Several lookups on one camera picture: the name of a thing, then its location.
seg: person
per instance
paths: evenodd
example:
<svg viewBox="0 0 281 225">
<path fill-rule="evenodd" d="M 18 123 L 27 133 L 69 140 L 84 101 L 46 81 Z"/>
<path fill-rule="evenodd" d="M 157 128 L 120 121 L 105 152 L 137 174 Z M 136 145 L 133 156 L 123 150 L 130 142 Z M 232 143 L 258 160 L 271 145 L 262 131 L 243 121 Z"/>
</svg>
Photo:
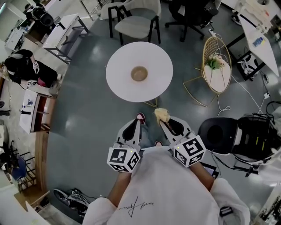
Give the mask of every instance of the person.
<svg viewBox="0 0 281 225">
<path fill-rule="evenodd" d="M 20 85 L 34 85 L 50 87 L 55 80 L 61 79 L 61 74 L 36 61 L 31 51 L 21 49 L 5 60 L 9 77 Z"/>
<path fill-rule="evenodd" d="M 108 198 L 89 205 L 83 225 L 250 223 L 248 207 L 225 179 L 214 179 L 201 163 L 183 167 L 161 142 L 151 147 L 144 114 L 137 119 L 142 123 L 141 163 L 132 174 L 118 174 Z M 230 214 L 224 216 L 223 209 Z"/>
</svg>

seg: white shirt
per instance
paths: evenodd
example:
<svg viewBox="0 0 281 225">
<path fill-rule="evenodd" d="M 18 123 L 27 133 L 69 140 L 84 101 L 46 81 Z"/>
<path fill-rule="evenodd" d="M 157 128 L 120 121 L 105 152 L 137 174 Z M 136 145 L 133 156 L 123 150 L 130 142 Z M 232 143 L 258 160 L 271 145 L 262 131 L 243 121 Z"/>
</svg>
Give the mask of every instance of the white shirt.
<svg viewBox="0 0 281 225">
<path fill-rule="evenodd" d="M 232 207 L 237 224 L 249 224 L 248 207 L 226 180 L 216 179 L 209 192 L 168 149 L 145 149 L 118 208 L 98 198 L 89 205 L 83 225 L 222 225 L 223 206 Z"/>
</svg>

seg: wheel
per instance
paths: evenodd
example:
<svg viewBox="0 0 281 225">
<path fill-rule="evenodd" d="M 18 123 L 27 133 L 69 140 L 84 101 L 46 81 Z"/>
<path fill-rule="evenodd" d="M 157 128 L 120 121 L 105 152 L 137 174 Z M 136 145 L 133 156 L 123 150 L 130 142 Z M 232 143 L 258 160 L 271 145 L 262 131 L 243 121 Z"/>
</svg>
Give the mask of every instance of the wheel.
<svg viewBox="0 0 281 225">
<path fill-rule="evenodd" d="M 64 205 L 69 206 L 70 202 L 68 200 L 68 195 L 62 192 L 61 190 L 54 189 L 53 190 L 54 195 L 60 202 L 62 202 Z"/>
</svg>

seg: black office chair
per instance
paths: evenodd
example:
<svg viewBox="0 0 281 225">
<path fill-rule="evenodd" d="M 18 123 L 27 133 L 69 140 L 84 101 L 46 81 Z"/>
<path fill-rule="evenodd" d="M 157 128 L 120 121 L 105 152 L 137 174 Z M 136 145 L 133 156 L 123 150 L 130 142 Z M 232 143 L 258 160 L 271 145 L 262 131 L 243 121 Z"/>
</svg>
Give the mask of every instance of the black office chair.
<svg viewBox="0 0 281 225">
<path fill-rule="evenodd" d="M 184 36 L 180 38 L 181 42 L 185 41 L 187 27 L 201 34 L 201 39 L 203 39 L 205 35 L 195 26 L 209 24 L 212 17 L 219 13 L 216 9 L 205 8 L 209 1 L 210 0 L 173 0 L 169 4 L 169 10 L 176 21 L 166 23 L 165 27 L 168 28 L 169 25 L 184 25 Z M 185 6 L 184 16 L 178 12 L 182 5 Z"/>
</svg>

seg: white cushion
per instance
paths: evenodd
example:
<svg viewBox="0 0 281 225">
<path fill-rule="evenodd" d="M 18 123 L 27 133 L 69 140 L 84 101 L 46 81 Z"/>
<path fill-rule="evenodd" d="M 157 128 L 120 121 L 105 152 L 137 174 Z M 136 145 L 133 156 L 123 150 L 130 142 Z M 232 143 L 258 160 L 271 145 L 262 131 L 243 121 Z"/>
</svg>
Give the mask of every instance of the white cushion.
<svg viewBox="0 0 281 225">
<path fill-rule="evenodd" d="M 108 4 L 104 5 L 103 8 L 100 11 L 101 12 L 101 18 L 102 19 L 108 19 L 108 8 L 113 7 L 113 6 L 120 6 L 121 4 L 122 4 L 122 2 L 113 2 L 113 3 L 108 3 Z M 111 16 L 112 16 L 112 18 L 117 18 L 116 9 L 111 10 Z"/>
<path fill-rule="evenodd" d="M 115 30 L 127 36 L 142 39 L 148 36 L 150 20 L 141 16 L 129 16 L 115 26 Z"/>
</svg>

